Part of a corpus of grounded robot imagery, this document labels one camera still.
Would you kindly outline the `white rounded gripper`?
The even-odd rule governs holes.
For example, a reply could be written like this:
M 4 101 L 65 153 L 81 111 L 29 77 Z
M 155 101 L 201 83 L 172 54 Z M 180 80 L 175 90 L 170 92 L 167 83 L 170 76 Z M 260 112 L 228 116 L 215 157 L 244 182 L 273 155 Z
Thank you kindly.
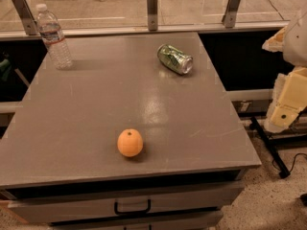
M 263 43 L 262 49 L 273 53 L 283 51 L 283 58 L 292 65 L 307 66 L 307 9 L 301 8 L 287 27 Z M 265 130 L 271 133 L 284 131 L 306 107 L 307 68 L 295 67 L 288 75 L 278 74 Z

